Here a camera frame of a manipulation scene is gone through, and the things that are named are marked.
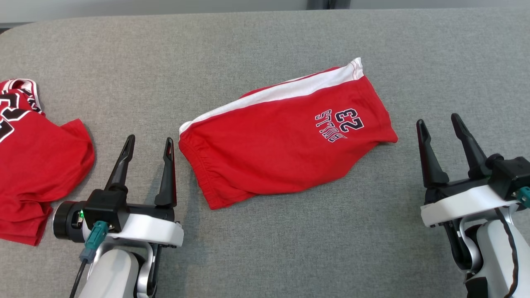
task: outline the black cable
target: black cable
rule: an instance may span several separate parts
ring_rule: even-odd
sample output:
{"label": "black cable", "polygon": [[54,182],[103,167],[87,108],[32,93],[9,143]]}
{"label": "black cable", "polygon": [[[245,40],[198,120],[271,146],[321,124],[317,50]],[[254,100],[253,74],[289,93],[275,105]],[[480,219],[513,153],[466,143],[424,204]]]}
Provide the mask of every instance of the black cable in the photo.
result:
{"label": "black cable", "polygon": [[508,242],[510,243],[511,247],[511,259],[514,262],[513,282],[511,283],[508,294],[504,296],[504,298],[510,298],[514,295],[515,290],[517,289],[517,284],[519,283],[519,260],[517,259],[517,249],[515,248],[514,236],[511,233],[510,227],[508,226],[508,222],[506,222],[506,218],[504,218],[504,215],[499,210],[499,208],[495,208],[495,212],[499,216],[499,219],[502,222],[502,225],[504,226],[504,230],[508,235]]}
{"label": "black cable", "polygon": [[88,262],[87,259],[84,259],[81,262],[81,267],[79,267],[79,271],[77,272],[77,276],[75,278],[74,286],[72,287],[72,291],[70,292],[70,298],[75,297],[75,292],[77,291],[77,286],[79,285],[79,281],[81,280],[81,276],[83,276],[83,270],[85,270],[86,263]]}

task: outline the folded clothing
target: folded clothing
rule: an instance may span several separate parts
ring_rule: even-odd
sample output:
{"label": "folded clothing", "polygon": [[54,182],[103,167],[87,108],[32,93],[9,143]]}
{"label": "folded clothing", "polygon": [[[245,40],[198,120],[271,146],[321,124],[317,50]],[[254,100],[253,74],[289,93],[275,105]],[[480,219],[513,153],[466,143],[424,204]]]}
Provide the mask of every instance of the folded clothing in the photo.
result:
{"label": "folded clothing", "polygon": [[34,81],[0,83],[0,238],[36,246],[52,208],[94,163],[83,123],[46,119]]}
{"label": "folded clothing", "polygon": [[339,179],[378,143],[398,141],[360,58],[249,92],[179,132],[211,209]]}

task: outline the gray fabric surface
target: gray fabric surface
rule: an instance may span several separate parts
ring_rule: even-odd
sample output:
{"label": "gray fabric surface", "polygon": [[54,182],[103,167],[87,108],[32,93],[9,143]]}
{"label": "gray fabric surface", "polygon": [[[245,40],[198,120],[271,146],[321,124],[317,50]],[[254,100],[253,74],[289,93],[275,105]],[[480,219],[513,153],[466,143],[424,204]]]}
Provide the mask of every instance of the gray fabric surface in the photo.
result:
{"label": "gray fabric surface", "polygon": [[[464,297],[444,230],[421,221],[415,122],[427,122],[452,179],[467,173],[452,112],[486,155],[530,157],[528,32],[523,9],[58,20],[0,36],[0,80],[35,80],[51,121],[79,117],[90,130],[96,163],[67,199],[103,187],[134,133],[129,202],[151,203],[165,138],[177,140],[183,122],[362,57],[400,141],[376,147],[338,181],[217,211],[179,154],[184,245],[163,252],[157,297]],[[530,240],[530,212],[515,219]],[[55,239],[51,220],[36,248],[0,241],[0,296],[68,296],[81,249]]]}

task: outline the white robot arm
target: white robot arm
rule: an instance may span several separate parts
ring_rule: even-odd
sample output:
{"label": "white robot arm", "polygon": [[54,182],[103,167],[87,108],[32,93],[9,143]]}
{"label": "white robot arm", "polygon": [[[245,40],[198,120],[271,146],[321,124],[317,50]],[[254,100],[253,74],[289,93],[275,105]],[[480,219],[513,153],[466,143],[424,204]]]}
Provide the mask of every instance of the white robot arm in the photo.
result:
{"label": "white robot arm", "polygon": [[[155,205],[127,204],[125,178],[132,159],[135,137],[131,135],[114,166],[105,189],[92,192],[87,201],[65,201],[54,215],[54,234],[60,239],[84,242],[88,248],[94,231],[103,231],[94,249],[86,254],[71,293],[74,297],[84,264],[87,281],[80,298],[153,298],[162,248],[182,246],[184,231],[174,221],[176,184],[173,140],[167,138],[164,172]],[[146,258],[127,248],[144,249]]]}
{"label": "white robot arm", "polygon": [[528,207],[530,162],[523,157],[504,160],[500,154],[486,159],[460,116],[453,114],[451,120],[464,146],[469,179],[449,181],[430,146],[425,122],[418,120],[427,188],[423,223],[445,228],[453,258],[465,274],[468,298],[529,297],[530,247],[511,215]]}

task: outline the green connector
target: green connector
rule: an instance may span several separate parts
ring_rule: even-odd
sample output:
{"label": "green connector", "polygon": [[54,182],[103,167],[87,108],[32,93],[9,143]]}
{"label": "green connector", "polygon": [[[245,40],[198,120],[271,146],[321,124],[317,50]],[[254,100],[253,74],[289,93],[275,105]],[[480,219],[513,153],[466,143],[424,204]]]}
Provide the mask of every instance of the green connector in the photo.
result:
{"label": "green connector", "polygon": [[530,208],[530,187],[521,187],[517,192],[517,200],[523,203],[526,208]]}
{"label": "green connector", "polygon": [[91,264],[99,245],[103,243],[108,233],[109,225],[104,221],[97,221],[90,231],[89,238],[85,240],[85,248],[79,255],[79,260],[86,260],[88,264]]}

